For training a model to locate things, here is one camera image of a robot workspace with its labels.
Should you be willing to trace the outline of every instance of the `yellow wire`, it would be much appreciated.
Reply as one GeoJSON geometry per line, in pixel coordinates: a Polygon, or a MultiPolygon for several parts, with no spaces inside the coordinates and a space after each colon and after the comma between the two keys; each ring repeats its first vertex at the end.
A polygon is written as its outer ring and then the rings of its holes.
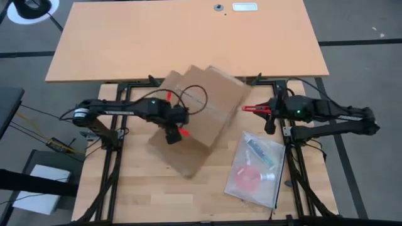
{"type": "Polygon", "coordinates": [[[16,115],[17,115],[17,116],[20,116],[22,119],[24,119],[29,125],[32,126],[32,128],[33,128],[34,130],[36,130],[36,131],[38,132],[38,135],[39,135],[40,137],[42,137],[43,139],[47,140],[49,143],[53,143],[54,145],[59,146],[59,147],[64,148],[64,149],[67,149],[67,150],[69,150],[69,151],[71,151],[71,152],[73,152],[73,153],[75,153],[75,154],[84,154],[84,153],[81,153],[81,152],[77,152],[76,150],[74,150],[74,149],[72,149],[72,148],[66,147],[66,146],[64,146],[64,145],[62,145],[62,144],[60,144],[60,143],[58,143],[58,142],[56,142],[56,141],[52,141],[49,137],[46,137],[46,136],[42,133],[42,131],[40,130],[39,126],[38,126],[35,122],[33,122],[31,119],[25,117],[23,114],[21,114],[21,113],[19,113],[19,112],[16,112],[16,115]]]}

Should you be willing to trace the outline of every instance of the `wooden tabletop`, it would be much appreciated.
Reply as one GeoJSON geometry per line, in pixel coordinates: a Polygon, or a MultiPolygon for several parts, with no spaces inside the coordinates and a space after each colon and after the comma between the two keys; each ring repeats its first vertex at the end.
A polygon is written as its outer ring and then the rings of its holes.
{"type": "Polygon", "coordinates": [[[233,76],[324,76],[323,60],[302,0],[74,3],[47,82],[164,78],[190,65],[233,76]],[[222,11],[214,6],[221,4],[222,11]]]}
{"type": "MultiPolygon", "coordinates": [[[[299,81],[291,81],[288,86],[296,94],[305,94],[299,81]]],[[[116,89],[117,85],[102,85],[99,98],[114,100],[116,89]]],[[[132,90],[131,100],[153,89],[135,88],[132,90]]],[[[253,88],[244,105],[259,104],[272,96],[272,87],[257,86],[253,88]]],[[[111,123],[111,116],[100,116],[100,120],[108,126],[111,123]]],[[[196,176],[189,180],[146,150],[145,144],[156,132],[157,126],[138,117],[128,117],[127,127],[130,133],[124,139],[114,222],[267,220],[270,209],[224,194],[241,131],[283,143],[279,126],[274,135],[267,135],[263,131],[264,123],[262,118],[239,109],[232,124],[219,140],[217,148],[196,176]]],[[[88,153],[98,146],[94,145],[88,153]]],[[[329,210],[336,213],[337,207],[321,152],[308,146],[302,148],[302,151],[312,190],[329,210]]],[[[99,191],[105,155],[105,151],[98,150],[85,160],[73,220],[78,219],[86,211],[99,191]]],[[[293,191],[283,184],[289,179],[288,165],[285,161],[278,208],[274,211],[273,219],[284,219],[287,214],[297,218],[293,191]]],[[[300,190],[304,209],[307,210],[304,192],[301,188],[300,190]]],[[[104,213],[107,213],[107,207],[108,201],[105,202],[104,213]]]]}

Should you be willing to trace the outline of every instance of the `white label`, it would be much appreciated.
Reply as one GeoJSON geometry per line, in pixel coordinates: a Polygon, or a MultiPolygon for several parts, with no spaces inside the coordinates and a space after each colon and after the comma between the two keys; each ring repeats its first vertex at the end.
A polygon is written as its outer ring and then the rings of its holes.
{"type": "Polygon", "coordinates": [[[122,111],[118,111],[118,110],[105,110],[106,114],[118,114],[118,115],[129,115],[129,116],[133,116],[134,112],[122,112],[122,111]]]}
{"type": "Polygon", "coordinates": [[[350,120],[350,121],[360,121],[363,118],[360,117],[352,117],[352,116],[338,116],[338,119],[343,119],[343,120],[350,120]]]}
{"type": "Polygon", "coordinates": [[[233,3],[233,11],[257,11],[257,3],[233,3]]]}

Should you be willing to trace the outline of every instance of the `clear plastic bag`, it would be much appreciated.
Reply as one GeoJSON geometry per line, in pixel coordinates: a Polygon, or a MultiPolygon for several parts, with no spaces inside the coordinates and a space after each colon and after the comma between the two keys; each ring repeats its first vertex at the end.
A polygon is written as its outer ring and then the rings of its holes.
{"type": "Polygon", "coordinates": [[[225,193],[275,208],[284,158],[284,145],[243,131],[225,193]]]}

